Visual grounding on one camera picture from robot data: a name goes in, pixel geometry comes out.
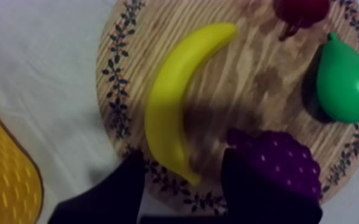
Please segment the white table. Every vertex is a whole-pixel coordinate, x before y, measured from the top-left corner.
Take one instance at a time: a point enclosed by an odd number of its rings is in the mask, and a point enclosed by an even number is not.
[[[119,164],[95,89],[99,38],[114,0],[0,0],[0,117],[41,169],[45,204],[94,186]],[[322,223],[359,223],[359,169]],[[141,213],[175,212],[145,194]]]

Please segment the wooden plate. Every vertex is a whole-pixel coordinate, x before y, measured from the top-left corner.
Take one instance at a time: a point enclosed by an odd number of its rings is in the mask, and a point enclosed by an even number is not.
[[[206,177],[193,187],[150,156],[143,111],[159,63],[181,38],[214,22],[236,23],[239,34],[194,74],[187,93],[191,163]],[[359,123],[344,125],[325,116],[315,98],[315,75],[329,32],[359,52],[359,5],[334,0],[325,21],[279,42],[283,29],[271,0],[116,4],[97,60],[100,112],[117,153],[145,152],[146,186],[153,195],[178,211],[225,213],[218,173],[229,127],[251,134],[285,130],[310,147],[322,168],[322,202],[346,184],[359,165]]]

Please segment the banana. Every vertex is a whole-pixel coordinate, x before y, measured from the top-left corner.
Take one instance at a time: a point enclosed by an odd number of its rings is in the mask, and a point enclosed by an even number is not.
[[[153,157],[192,185],[200,176],[189,166],[182,102],[194,70],[236,34],[231,23],[215,23],[194,31],[166,58],[154,81],[145,110],[145,133]]]

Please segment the green pear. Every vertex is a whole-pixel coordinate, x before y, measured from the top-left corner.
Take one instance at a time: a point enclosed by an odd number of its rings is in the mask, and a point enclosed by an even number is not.
[[[359,53],[334,33],[323,47],[317,94],[330,117],[344,123],[359,122]]]

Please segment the floral border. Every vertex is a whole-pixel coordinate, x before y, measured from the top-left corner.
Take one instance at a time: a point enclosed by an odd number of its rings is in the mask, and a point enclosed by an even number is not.
[[[359,10],[356,1],[353,0],[332,0],[344,8],[344,19],[349,21],[349,25],[355,28],[357,38],[359,39]],[[106,69],[101,73],[108,77],[109,82],[113,82],[112,89],[107,93],[106,98],[110,100],[109,107],[112,110],[112,122],[110,127],[116,131],[117,139],[123,139],[131,135],[129,124],[131,119],[128,116],[128,106],[126,99],[129,94],[126,87],[130,81],[124,76],[124,68],[120,66],[122,58],[128,57],[126,50],[128,43],[125,38],[135,33],[137,25],[137,15],[145,7],[141,0],[128,0],[123,3],[125,11],[120,14],[120,20],[115,24],[114,32],[109,38],[112,44],[109,46],[113,57],[108,60]],[[346,175],[346,170],[351,165],[351,160],[359,156],[359,123],[353,124],[355,133],[351,142],[345,144],[339,161],[330,169],[330,174],[326,178],[326,184],[323,186],[325,194],[332,186],[340,181],[341,177]],[[126,146],[123,157],[127,157],[135,150],[141,150],[141,147]],[[157,161],[145,159],[145,173],[151,179],[153,185],[158,185],[160,192],[171,194],[172,196],[182,196],[182,201],[189,206],[192,213],[196,211],[212,211],[215,215],[226,215],[227,203],[223,195],[214,195],[212,191],[205,194],[191,193],[189,184],[181,177],[173,174],[167,168],[161,166]]]

